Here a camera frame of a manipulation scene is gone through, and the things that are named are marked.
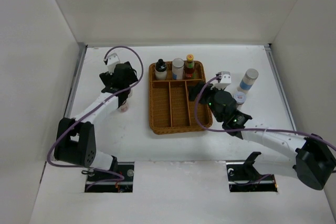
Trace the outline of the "red chili sauce bottle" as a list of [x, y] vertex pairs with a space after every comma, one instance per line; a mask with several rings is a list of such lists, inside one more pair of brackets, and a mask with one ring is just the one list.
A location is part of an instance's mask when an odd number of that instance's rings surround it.
[[185, 79], [194, 79], [195, 77], [195, 62], [192, 54], [186, 56], [184, 75]]

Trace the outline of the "blue label bead jar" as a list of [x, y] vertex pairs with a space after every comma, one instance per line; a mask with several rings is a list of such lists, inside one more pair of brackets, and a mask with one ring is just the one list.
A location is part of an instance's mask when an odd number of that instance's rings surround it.
[[184, 74], [184, 60], [175, 58], [172, 61], [172, 78], [173, 80], [182, 80]]
[[259, 76], [259, 72], [256, 69], [253, 69], [253, 68], [248, 69], [245, 72], [237, 88], [237, 91], [247, 93], [253, 86], [254, 82], [257, 80], [258, 76]]

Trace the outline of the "red label sauce jar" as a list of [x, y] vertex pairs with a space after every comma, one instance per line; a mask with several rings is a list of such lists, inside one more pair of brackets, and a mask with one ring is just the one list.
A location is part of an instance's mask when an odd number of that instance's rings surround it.
[[128, 110], [129, 108], [129, 103], [128, 101], [125, 101], [119, 108], [118, 108], [118, 111], [121, 112], [121, 113], [124, 113]]

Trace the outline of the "black cap salt shaker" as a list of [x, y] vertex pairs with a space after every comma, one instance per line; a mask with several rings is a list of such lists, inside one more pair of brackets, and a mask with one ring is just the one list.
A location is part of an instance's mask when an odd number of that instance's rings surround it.
[[167, 64], [163, 59], [159, 59], [155, 63], [155, 78], [156, 80], [165, 80], [167, 77]]

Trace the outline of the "silver lid dark spice jar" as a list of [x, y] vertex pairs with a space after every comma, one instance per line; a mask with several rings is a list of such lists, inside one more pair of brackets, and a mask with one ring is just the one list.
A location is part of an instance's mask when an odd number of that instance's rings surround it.
[[233, 95], [233, 99], [236, 101], [236, 108], [239, 109], [246, 102], [246, 94], [240, 91], [237, 91]]

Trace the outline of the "black top glass grinder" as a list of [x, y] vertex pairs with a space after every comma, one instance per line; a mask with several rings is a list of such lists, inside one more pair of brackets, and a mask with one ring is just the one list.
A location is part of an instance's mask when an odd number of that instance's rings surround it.
[[131, 98], [132, 95], [133, 95], [133, 89], [130, 89], [129, 93], [128, 93], [128, 96], [127, 96], [127, 99]]

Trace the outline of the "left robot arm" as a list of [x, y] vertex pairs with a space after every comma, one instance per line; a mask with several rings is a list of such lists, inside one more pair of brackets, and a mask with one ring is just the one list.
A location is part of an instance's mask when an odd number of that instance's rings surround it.
[[97, 149], [95, 130], [107, 116], [122, 107], [129, 97], [131, 86], [138, 82], [131, 64], [117, 62], [112, 72], [99, 75], [104, 84], [98, 98], [74, 118], [60, 120], [54, 158], [71, 165], [95, 168], [106, 181], [118, 175], [117, 158]]

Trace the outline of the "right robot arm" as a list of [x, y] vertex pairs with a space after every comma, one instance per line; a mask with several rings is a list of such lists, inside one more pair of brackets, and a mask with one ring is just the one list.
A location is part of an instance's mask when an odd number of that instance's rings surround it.
[[270, 148], [289, 159], [289, 167], [306, 186], [322, 190], [335, 169], [335, 146], [320, 136], [256, 125], [246, 128], [253, 118], [236, 108], [236, 100], [225, 90], [200, 81], [189, 86], [188, 99], [209, 107], [223, 133]]

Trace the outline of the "brown wicker divided tray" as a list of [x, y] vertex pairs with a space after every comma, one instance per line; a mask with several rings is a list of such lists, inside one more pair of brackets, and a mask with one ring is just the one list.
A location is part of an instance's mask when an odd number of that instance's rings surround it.
[[167, 63], [167, 77], [157, 80], [155, 63], [149, 66], [149, 126], [158, 135], [197, 132], [203, 129], [194, 116], [195, 102], [188, 100], [188, 88], [205, 81], [203, 64], [195, 62], [195, 79], [172, 79], [172, 63]]

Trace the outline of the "left aluminium table rail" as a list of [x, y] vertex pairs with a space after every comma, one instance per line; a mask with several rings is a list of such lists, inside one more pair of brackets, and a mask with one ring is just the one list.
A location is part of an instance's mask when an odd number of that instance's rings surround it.
[[[74, 70], [74, 73], [73, 73], [71, 86], [70, 86], [70, 90], [69, 90], [69, 94], [68, 94], [68, 99], [67, 99], [67, 103], [66, 103], [66, 107], [65, 107], [65, 111], [64, 111], [64, 116], [67, 117], [67, 118], [71, 115], [72, 107], [73, 107], [74, 100], [75, 100], [75, 95], [76, 95], [76, 92], [77, 92], [77, 86], [78, 86], [79, 78], [80, 78], [81, 71], [82, 71], [83, 62], [84, 62], [86, 51], [87, 51], [87, 45], [84, 42], [78, 42], [78, 47], [79, 47], [79, 53], [78, 53], [78, 56], [77, 56], [77, 62], [76, 62], [75, 70]], [[62, 167], [64, 165], [59, 165], [59, 164], [56, 164], [56, 163], [54, 163], [52, 165], [52, 163], [55, 161], [55, 158], [54, 158], [55, 147], [56, 146], [54, 146], [53, 148], [50, 148], [50, 150], [49, 150], [50, 153], [47, 156], [48, 157], [47, 162], [51, 166]]]

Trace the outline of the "aluminium table rail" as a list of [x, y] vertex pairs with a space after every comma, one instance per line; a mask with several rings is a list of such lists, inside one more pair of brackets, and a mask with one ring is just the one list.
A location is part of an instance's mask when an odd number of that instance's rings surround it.
[[287, 116], [288, 120], [290, 121], [291, 129], [296, 131], [297, 127], [296, 127], [296, 124], [294, 122], [294, 119], [293, 119], [293, 116], [292, 116], [292, 113], [291, 113], [291, 109], [290, 109], [290, 106], [289, 106], [289, 103], [288, 103], [288, 100], [287, 100], [287, 97], [286, 97], [286, 94], [285, 94], [285, 91], [284, 91], [284, 88], [283, 88], [283, 85], [282, 85], [282, 82], [281, 82], [281, 79], [280, 79], [280, 75], [279, 75], [279, 72], [278, 72], [273, 54], [272, 54], [271, 44], [264, 45], [264, 49], [265, 49], [270, 67], [272, 69], [272, 73], [274, 75], [274, 79], [275, 79], [275, 82], [276, 82], [276, 85], [277, 85], [277, 89], [280, 93], [282, 103], [285, 107], [286, 116]]
[[[73, 73], [71, 86], [70, 86], [70, 90], [69, 90], [69, 94], [68, 94], [68, 99], [67, 99], [67, 103], [66, 103], [66, 107], [65, 107], [65, 111], [64, 111], [64, 116], [67, 117], [67, 118], [71, 115], [72, 107], [73, 107], [74, 100], [75, 100], [75, 95], [76, 95], [76, 92], [77, 92], [77, 86], [78, 86], [79, 78], [80, 78], [81, 71], [82, 71], [83, 62], [84, 62], [86, 51], [87, 51], [87, 45], [84, 42], [78, 42], [78, 47], [79, 47], [79, 53], [78, 53], [78, 56], [77, 56], [77, 62], [76, 62], [75, 70], [74, 70], [74, 73]], [[55, 147], [56, 146], [54, 146], [53, 148], [50, 148], [50, 150], [49, 150], [50, 153], [47, 156], [48, 157], [47, 162], [51, 166], [62, 167], [64, 165], [59, 165], [59, 164], [56, 164], [56, 163], [54, 163], [52, 165], [52, 163], [55, 161], [55, 158], [54, 158]]]

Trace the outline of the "right aluminium table rail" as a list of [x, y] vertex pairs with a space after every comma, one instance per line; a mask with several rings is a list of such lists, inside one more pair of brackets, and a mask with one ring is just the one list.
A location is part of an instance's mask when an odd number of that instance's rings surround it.
[[288, 120], [290, 121], [291, 129], [296, 131], [297, 127], [296, 127], [296, 124], [294, 122], [294, 119], [293, 119], [293, 116], [292, 116], [292, 113], [291, 113], [291, 109], [290, 109], [290, 106], [289, 106], [289, 103], [288, 103], [288, 100], [287, 100], [287, 97], [286, 97], [286, 94], [285, 94], [285, 91], [284, 91], [284, 88], [283, 88], [283, 85], [282, 85], [282, 82], [281, 82], [281, 79], [280, 79], [280, 75], [279, 75], [279, 72], [278, 72], [273, 54], [272, 54], [271, 44], [264, 45], [264, 49], [265, 49], [270, 67], [272, 69], [272, 73], [274, 75], [274, 79], [275, 79], [275, 82], [276, 82], [276, 85], [277, 85], [277, 89], [280, 93], [282, 103], [285, 107], [286, 116], [287, 116]]

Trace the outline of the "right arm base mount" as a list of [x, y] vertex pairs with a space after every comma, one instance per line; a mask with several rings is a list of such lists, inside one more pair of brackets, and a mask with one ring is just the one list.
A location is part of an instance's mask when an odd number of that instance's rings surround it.
[[252, 152], [245, 160], [226, 162], [228, 186], [231, 193], [274, 192], [277, 185], [273, 174], [260, 174], [254, 163], [261, 152]]

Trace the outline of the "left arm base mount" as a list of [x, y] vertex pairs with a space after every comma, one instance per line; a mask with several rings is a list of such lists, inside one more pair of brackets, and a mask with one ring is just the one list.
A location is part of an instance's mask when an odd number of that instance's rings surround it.
[[82, 170], [86, 175], [85, 189], [86, 193], [132, 193], [134, 180], [134, 162], [119, 162], [116, 173], [119, 176], [106, 172], [99, 172], [93, 169]]

